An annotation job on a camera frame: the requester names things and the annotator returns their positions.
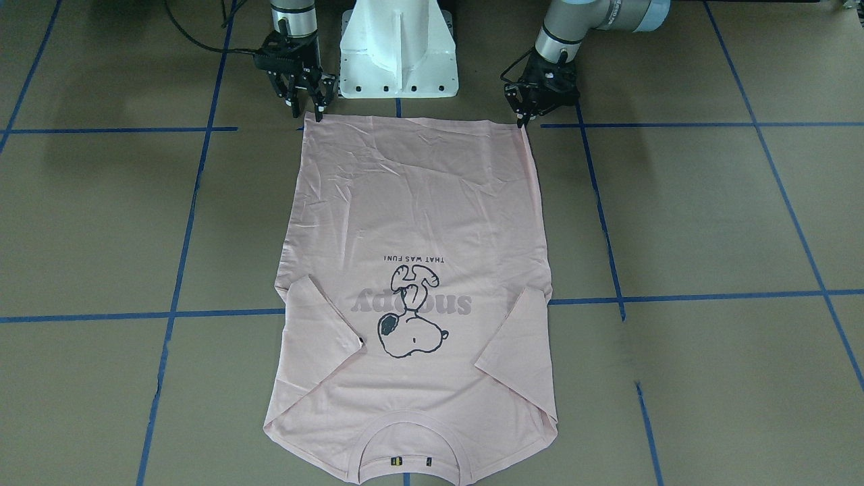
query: folded sleeve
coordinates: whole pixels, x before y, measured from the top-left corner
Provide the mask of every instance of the folded sleeve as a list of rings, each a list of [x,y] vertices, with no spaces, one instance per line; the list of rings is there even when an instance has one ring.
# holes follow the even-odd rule
[[[557,423],[546,297],[525,288],[474,363]]]
[[[362,346],[357,333],[309,276],[291,284],[285,293],[282,350],[264,430]]]

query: snoopy graphic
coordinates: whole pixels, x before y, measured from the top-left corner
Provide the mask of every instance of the snoopy graphic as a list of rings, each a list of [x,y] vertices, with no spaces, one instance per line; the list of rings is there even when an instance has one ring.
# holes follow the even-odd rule
[[[429,288],[438,286],[438,276],[423,265],[400,265],[390,281],[393,293],[398,293],[405,310],[402,314],[388,312],[378,319],[378,339],[384,351],[394,358],[404,358],[415,351],[432,353],[441,347],[450,333],[417,315],[429,297]]]

